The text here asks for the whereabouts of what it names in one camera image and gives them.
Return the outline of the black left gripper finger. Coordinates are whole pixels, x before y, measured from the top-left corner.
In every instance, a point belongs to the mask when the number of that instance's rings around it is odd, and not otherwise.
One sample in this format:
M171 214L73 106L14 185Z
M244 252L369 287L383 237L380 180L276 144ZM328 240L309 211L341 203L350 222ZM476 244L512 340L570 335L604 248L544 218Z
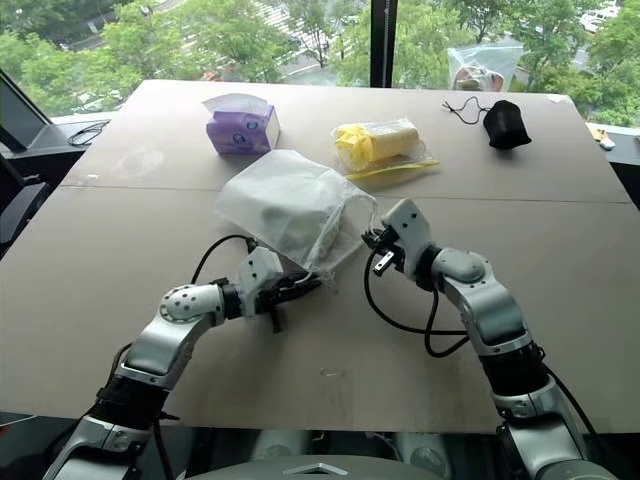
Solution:
M318 274L306 271L285 272L281 278L283 289L315 289L322 285L322 280Z
M300 283L291 285L283 290L283 302L287 303L300 299L320 286L320 283Z

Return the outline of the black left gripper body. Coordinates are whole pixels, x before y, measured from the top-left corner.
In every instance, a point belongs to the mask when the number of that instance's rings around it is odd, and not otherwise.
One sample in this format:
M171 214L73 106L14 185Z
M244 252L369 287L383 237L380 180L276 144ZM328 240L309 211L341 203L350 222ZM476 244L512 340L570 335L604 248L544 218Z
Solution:
M255 300L255 313L268 317L274 334L283 331L277 306L287 302L286 293L290 285L289 280L281 279L274 286L261 289Z

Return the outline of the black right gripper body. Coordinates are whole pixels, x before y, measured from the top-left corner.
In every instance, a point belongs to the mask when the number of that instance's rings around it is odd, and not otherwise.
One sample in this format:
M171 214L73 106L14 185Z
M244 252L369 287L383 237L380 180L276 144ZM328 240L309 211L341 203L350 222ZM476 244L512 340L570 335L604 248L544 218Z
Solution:
M374 262L373 273L376 276L382 276L389 268L393 267L396 271L404 272L404 249L398 244L399 236L391 227L385 227L387 230L387 241L381 251L373 251L379 259Z

